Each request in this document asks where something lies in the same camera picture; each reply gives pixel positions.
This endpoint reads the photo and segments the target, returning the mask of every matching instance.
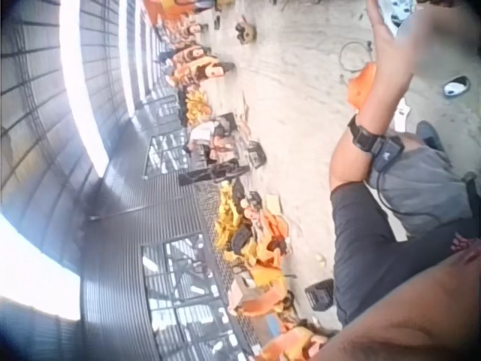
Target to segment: shoe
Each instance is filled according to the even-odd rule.
[[[436,129],[427,120],[422,120],[419,122],[416,127],[416,135],[420,137],[424,144],[431,149],[445,152]]]

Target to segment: hand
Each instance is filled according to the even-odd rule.
[[[368,0],[368,16],[373,28],[376,49],[376,80],[386,90],[404,94],[413,78],[421,34],[419,31],[412,31],[409,38],[402,42],[396,41],[384,23],[377,0]]]

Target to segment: finger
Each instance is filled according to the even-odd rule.
[[[368,16],[373,27],[376,25],[385,25],[377,0],[368,0]]]

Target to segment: watch strap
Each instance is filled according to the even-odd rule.
[[[355,118],[356,115],[352,117],[348,124],[349,130],[352,134],[353,144],[366,153],[371,153],[374,156],[377,155],[383,146],[384,137],[381,135],[372,134],[363,126],[358,126],[355,123]]]

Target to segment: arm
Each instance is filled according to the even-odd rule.
[[[396,107],[404,95],[402,89],[390,89],[389,82],[376,79],[365,106],[356,117],[356,124],[375,135],[383,135],[391,123]],[[331,158],[329,184],[331,191],[350,182],[362,182],[371,167],[371,155],[358,149],[347,129],[337,143]]]
[[[380,15],[377,0],[368,0],[368,15],[373,27],[377,73],[371,94],[356,117],[356,123],[375,135],[383,135],[409,88],[416,48],[421,44],[419,32],[414,31],[403,44],[396,42]],[[346,130],[331,158],[331,191],[342,184],[362,182],[368,175],[371,160],[370,154],[352,143],[350,131]]]

